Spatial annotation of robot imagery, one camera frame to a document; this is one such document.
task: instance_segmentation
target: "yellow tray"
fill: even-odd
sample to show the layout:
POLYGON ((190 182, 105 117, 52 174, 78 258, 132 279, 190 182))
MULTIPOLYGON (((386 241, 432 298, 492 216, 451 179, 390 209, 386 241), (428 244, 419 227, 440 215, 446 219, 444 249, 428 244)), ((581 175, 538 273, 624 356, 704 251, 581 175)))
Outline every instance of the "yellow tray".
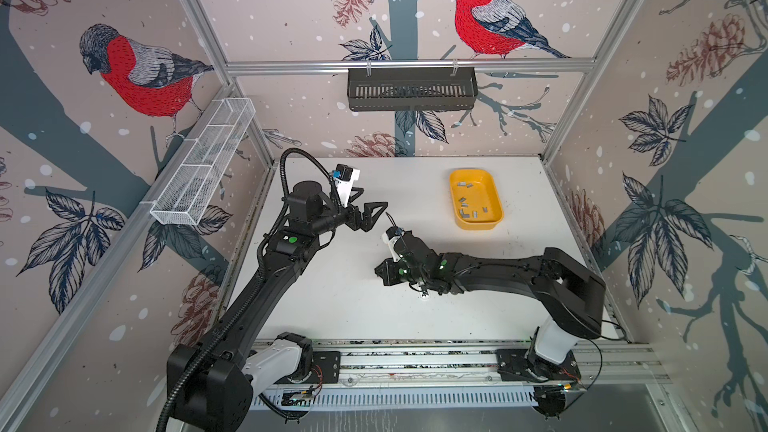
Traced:
POLYGON ((450 180, 453 211, 459 227, 490 230, 504 219, 502 203, 491 174, 480 168, 460 168, 453 171, 450 180))

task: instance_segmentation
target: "white table surface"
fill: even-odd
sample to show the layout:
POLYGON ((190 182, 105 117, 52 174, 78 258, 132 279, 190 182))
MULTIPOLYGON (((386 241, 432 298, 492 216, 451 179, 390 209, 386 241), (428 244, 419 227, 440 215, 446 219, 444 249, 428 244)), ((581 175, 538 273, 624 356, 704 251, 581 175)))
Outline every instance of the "white table surface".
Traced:
MULTIPOLYGON (((521 258, 557 247, 584 263, 576 241, 549 185, 542 164, 527 157, 320 158, 328 170, 337 163, 360 169, 356 200, 389 203, 397 225, 413 230, 430 248, 484 258, 521 258), (453 217, 448 177, 456 168, 490 172, 504 207, 504 220, 489 231, 460 229, 453 217)), ((330 187, 312 163, 301 157, 286 164, 288 185, 316 180, 330 187)), ((246 254, 232 299, 253 277, 256 248, 282 206, 280 176, 275 174, 246 254)), ((548 316, 537 300, 517 294, 475 291, 427 300, 408 284, 385 287, 373 269, 389 256, 381 234, 389 227, 382 215, 368 233, 347 226, 336 231, 298 281, 275 307, 259 333, 274 338, 292 331, 314 339, 520 340, 533 335, 548 316)), ((325 243, 330 234, 323 235, 325 243)), ((604 324, 603 335, 615 338, 604 324)))

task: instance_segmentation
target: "red bird breast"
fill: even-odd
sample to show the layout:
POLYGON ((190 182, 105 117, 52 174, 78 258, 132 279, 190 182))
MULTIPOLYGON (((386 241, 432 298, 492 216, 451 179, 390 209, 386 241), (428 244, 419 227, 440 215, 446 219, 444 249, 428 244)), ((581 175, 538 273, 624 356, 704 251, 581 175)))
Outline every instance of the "red bird breast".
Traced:
POLYGON ((154 117, 173 116, 191 97, 193 77, 157 89, 132 83, 128 74, 136 66, 136 55, 125 37, 112 40, 107 52, 112 71, 101 76, 137 112, 154 117))
POLYGON ((525 42, 486 30, 472 16, 472 8, 491 0, 456 0, 456 33, 475 53, 504 56, 525 42))

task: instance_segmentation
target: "bird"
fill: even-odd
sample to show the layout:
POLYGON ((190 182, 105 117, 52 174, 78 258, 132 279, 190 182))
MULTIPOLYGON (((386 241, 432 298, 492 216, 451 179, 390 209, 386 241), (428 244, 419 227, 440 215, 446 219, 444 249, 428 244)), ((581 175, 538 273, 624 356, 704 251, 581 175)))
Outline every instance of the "bird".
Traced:
POLYGON ((80 38, 80 53, 91 75, 98 71, 131 108, 151 117, 172 117, 174 129, 165 138, 166 145, 176 132, 176 114, 192 100, 197 80, 213 66, 199 60, 185 59, 165 47, 146 46, 105 24, 90 26, 80 38))
POLYGON ((553 49, 525 16, 520 5, 511 0, 456 0, 456 33, 475 51, 499 54, 513 50, 539 49, 559 59, 568 58, 553 49))

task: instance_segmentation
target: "wallpaper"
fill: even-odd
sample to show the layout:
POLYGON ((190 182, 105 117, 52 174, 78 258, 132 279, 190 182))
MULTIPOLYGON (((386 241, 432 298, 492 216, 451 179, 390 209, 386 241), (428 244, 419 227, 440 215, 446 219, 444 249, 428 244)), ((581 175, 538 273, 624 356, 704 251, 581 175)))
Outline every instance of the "wallpaper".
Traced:
MULTIPOLYGON (((620 0, 201 0, 229 61, 341 60, 379 24, 393 59, 592 56, 620 0), (485 6, 470 11, 473 7, 485 6)), ((368 53, 366 58, 376 59, 368 53)))
POLYGON ((23 430, 154 430, 168 355, 216 314, 265 172, 244 140, 198 226, 149 226, 23 430))
POLYGON ((582 74, 478 74, 472 110, 353 112, 346 74, 243 76, 275 157, 505 156, 544 150, 582 74))
POLYGON ((5 393, 220 84, 178 0, 3 0, 0 35, 5 393))
POLYGON ((766 0, 648 0, 552 162, 701 430, 768 430, 766 0))

